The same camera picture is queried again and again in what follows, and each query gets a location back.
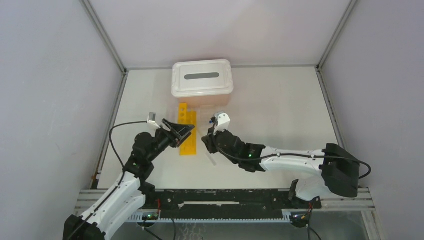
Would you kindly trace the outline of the yellow test tube rack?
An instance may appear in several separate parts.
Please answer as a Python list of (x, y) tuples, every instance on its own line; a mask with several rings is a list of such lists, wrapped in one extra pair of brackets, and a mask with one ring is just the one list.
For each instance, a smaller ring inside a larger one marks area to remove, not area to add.
[[(177, 123), (183, 125), (197, 126), (197, 113), (194, 109), (189, 108), (187, 103), (179, 103)], [(197, 137), (196, 129), (191, 131), (191, 135), (179, 147), (181, 156), (190, 156), (197, 154)]]

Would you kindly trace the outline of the translucent white bin lid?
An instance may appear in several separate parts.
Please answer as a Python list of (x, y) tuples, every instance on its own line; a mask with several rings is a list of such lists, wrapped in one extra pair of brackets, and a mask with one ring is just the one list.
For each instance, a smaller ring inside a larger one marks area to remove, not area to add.
[(229, 95), (233, 90), (232, 66), (226, 59), (178, 62), (172, 67), (171, 93), (176, 98)]

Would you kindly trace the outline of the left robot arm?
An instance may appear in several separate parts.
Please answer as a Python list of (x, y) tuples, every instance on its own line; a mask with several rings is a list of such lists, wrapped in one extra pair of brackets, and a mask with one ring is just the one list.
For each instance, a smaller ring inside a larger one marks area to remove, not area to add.
[(70, 215), (64, 223), (64, 240), (110, 240), (138, 209), (156, 203), (155, 186), (147, 182), (153, 161), (167, 148), (178, 148), (195, 129), (193, 124), (166, 119), (155, 134), (141, 132), (134, 138), (128, 161), (115, 183), (86, 211)]

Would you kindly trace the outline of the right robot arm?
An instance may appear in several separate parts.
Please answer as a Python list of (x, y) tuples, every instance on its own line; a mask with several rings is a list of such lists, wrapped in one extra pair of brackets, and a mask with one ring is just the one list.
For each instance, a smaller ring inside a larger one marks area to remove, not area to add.
[(287, 170), (309, 174), (307, 179), (292, 181), (289, 203), (295, 208), (327, 193), (344, 198), (358, 196), (361, 162), (335, 143), (318, 150), (283, 150), (243, 142), (228, 130), (214, 128), (201, 141), (210, 154), (220, 153), (246, 172)]

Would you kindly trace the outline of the pink plastic storage bin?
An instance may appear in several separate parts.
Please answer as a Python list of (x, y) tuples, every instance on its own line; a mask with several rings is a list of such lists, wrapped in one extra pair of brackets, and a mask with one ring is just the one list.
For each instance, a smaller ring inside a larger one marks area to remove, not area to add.
[(180, 103), (187, 104), (190, 108), (199, 108), (207, 106), (226, 106), (230, 101), (230, 94), (220, 95), (201, 95), (201, 96), (186, 96), (179, 97), (177, 100)]

